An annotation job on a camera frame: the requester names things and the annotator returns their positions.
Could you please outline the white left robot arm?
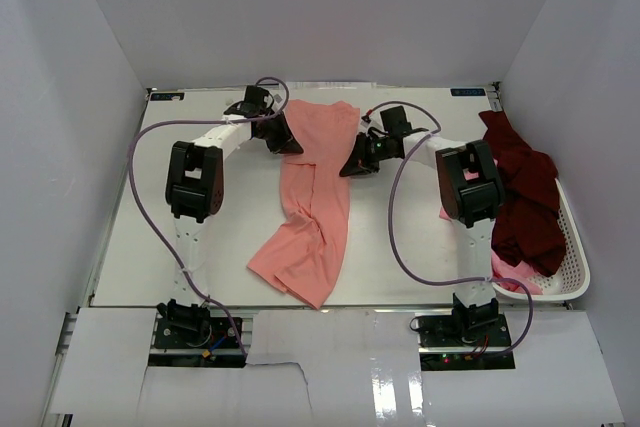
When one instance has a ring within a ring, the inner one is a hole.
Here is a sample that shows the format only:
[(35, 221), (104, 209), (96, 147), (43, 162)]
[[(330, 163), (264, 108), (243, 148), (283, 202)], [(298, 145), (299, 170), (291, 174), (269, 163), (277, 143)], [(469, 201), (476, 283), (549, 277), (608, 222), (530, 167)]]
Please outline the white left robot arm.
[(211, 249), (210, 218), (224, 199), (225, 160), (254, 138), (274, 154), (304, 152), (285, 118), (287, 100), (264, 87), (272, 80), (261, 78), (248, 86), (244, 98), (227, 107), (213, 127), (171, 148), (165, 200), (174, 218), (175, 290), (181, 296), (190, 292), (196, 302), (210, 301), (205, 264)]

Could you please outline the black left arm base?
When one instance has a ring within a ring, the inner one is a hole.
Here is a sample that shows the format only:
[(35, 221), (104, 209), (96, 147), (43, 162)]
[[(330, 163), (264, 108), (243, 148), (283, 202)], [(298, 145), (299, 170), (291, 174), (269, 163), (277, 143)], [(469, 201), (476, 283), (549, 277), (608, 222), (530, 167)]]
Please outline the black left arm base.
[(175, 299), (156, 306), (148, 365), (171, 368), (240, 369), (243, 319), (214, 315), (204, 305), (181, 305)]

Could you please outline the salmon pink t shirt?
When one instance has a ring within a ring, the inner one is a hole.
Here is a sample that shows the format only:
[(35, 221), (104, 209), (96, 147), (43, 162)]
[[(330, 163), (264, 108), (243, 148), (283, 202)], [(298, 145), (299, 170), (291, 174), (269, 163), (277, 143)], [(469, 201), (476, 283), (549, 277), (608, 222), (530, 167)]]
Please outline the salmon pink t shirt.
[(358, 133), (360, 110), (294, 100), (285, 120), (301, 154), (283, 158), (285, 221), (248, 262), (272, 287), (318, 309), (331, 295), (348, 241), (350, 181), (340, 175)]

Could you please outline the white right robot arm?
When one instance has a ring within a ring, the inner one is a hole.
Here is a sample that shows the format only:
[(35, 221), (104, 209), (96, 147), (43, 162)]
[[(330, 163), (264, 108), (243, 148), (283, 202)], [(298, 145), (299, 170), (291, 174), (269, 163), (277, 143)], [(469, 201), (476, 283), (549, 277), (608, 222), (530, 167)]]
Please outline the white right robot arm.
[(505, 199), (488, 143), (446, 139), (433, 114), (404, 101), (383, 102), (369, 109), (360, 123), (353, 150), (340, 175), (366, 176), (377, 173), (385, 160), (401, 161), (387, 209), (387, 229), (395, 258), (400, 254), (393, 232), (394, 203), (403, 170), (408, 162), (416, 161), (436, 171), (441, 207), (454, 229), (458, 277), (428, 281), (410, 272), (405, 264), (400, 267), (424, 285), (452, 286), (452, 335), (463, 345), (477, 344), (486, 336), (488, 323), (498, 317), (498, 301), (491, 282), (491, 234)]

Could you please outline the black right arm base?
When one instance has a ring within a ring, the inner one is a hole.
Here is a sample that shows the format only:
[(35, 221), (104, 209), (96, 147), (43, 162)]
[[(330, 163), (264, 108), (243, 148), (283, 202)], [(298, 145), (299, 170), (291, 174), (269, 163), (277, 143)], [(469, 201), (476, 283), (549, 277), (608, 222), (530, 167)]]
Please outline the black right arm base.
[(409, 328), (418, 335), (424, 372), (515, 368), (510, 331), (496, 299), (466, 307), (454, 298), (449, 314), (416, 316)]

